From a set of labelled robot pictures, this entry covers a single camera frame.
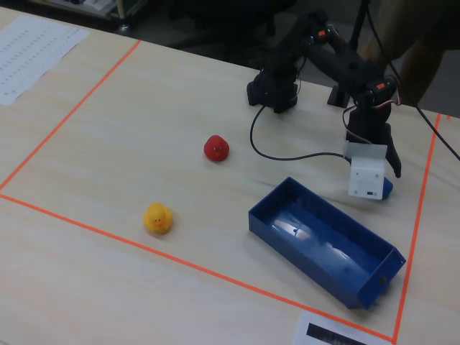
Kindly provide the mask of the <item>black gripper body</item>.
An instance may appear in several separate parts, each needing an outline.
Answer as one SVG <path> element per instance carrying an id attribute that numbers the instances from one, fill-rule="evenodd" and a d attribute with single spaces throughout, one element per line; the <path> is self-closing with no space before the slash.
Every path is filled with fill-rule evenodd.
<path id="1" fill-rule="evenodd" d="M 381 108 L 350 106 L 345 109 L 349 120 L 345 123 L 346 140 L 361 144 L 392 145 L 391 126 L 387 120 L 391 114 L 391 105 Z"/>

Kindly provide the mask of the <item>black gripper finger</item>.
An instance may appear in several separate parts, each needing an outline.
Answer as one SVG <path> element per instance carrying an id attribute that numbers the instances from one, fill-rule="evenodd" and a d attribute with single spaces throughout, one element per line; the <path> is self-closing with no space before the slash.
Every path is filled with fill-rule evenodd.
<path id="1" fill-rule="evenodd" d="M 385 142 L 387 145 L 386 159 L 389 162 L 390 166 L 392 167 L 395 177 L 400 178 L 401 171 L 402 171 L 402 164 L 401 164 L 399 155 L 395 149 L 395 145 L 392 139 L 391 126 L 389 124 L 385 124 Z"/>

